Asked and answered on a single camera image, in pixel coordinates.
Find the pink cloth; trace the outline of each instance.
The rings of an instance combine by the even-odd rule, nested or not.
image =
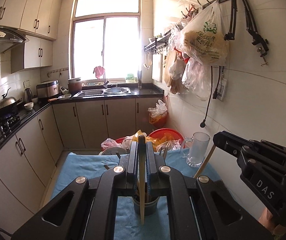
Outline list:
[[[105,68],[101,67],[101,66],[97,66],[94,68],[93,74],[95,73],[95,76],[97,79],[100,79],[103,74],[105,73]]]

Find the black countertop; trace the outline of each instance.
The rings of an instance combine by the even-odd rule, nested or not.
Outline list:
[[[96,100],[109,100],[109,99],[126,99],[126,98],[153,98],[153,97],[163,97],[164,91],[154,84],[143,84],[141,89],[137,88],[137,84],[122,84],[121,87],[129,87],[131,90],[130,94],[124,95],[99,95],[99,96],[90,96],[90,97],[82,97],[82,98],[70,98],[65,100],[55,100],[52,102],[38,102],[34,104],[33,109],[27,111],[24,109],[23,105],[20,104],[21,107],[18,107],[18,115],[20,117],[20,121],[16,123],[10,130],[6,133],[2,134],[0,131],[0,149],[7,143],[10,138],[12,138],[15,133],[21,129],[27,122],[33,119],[37,114],[42,112],[44,109],[48,108],[52,104],[62,104],[62,103],[70,103],[70,102],[81,102],[81,101],[96,101]],[[96,87],[86,87],[83,90],[91,90],[91,89],[99,89],[103,88],[102,86]]]

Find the glass mug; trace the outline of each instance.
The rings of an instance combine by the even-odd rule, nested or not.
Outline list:
[[[186,163],[191,167],[198,167],[202,164],[207,146],[209,145],[210,137],[203,132],[196,132],[192,138],[185,138],[181,145],[181,154],[186,158]],[[188,154],[184,154],[183,148],[185,143],[191,142],[192,145]]]

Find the green logo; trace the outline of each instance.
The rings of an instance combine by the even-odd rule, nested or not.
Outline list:
[[[218,28],[216,27],[215,23],[212,23],[211,25],[209,25],[209,22],[205,22],[203,30],[204,30],[204,32],[212,32],[212,33],[216,34],[216,31],[218,30]]]

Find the tiled wall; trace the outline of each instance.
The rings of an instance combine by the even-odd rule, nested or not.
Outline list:
[[[22,98],[25,90],[23,82],[28,80],[29,88],[33,94],[36,94],[36,85],[40,83],[39,69],[11,74],[11,52],[0,54],[0,100],[8,88],[11,88],[8,96]]]
[[[218,131],[227,130],[247,139],[266,139],[286,146],[286,0],[248,1],[260,34],[269,40],[270,51],[266,57],[269,65],[260,65],[264,63],[263,59],[256,51],[257,47],[251,44],[252,37],[245,29],[244,6],[241,0],[237,0],[235,41],[230,42],[230,55],[224,71],[228,80],[225,100],[211,100],[206,127],[202,129],[200,123],[205,116],[207,101],[200,101],[189,91],[170,94],[169,126],[184,136],[192,136],[196,131],[213,136]],[[154,34],[176,22],[189,3],[198,4],[197,0],[153,0]],[[230,6],[230,1],[220,5],[225,26],[230,21]],[[218,70],[215,69],[214,80],[217,78]],[[168,91],[164,84],[155,83]],[[263,204],[240,180],[241,170],[235,158],[216,149],[210,163],[238,202],[258,218]]]
[[[142,0],[141,7],[141,26],[142,26],[142,47],[149,43],[148,38],[153,35],[153,3],[152,0]],[[60,85],[67,88],[67,79],[69,71],[63,71],[62,76],[59,73],[52,73],[50,77],[46,74],[48,71],[70,67],[70,30],[71,18],[74,8],[74,0],[63,0],[58,22],[57,40],[53,42],[53,66],[42,68],[41,80],[58,80]],[[144,53],[142,52],[142,61],[144,61]],[[152,82],[152,69],[142,70],[142,81],[145,83]]]

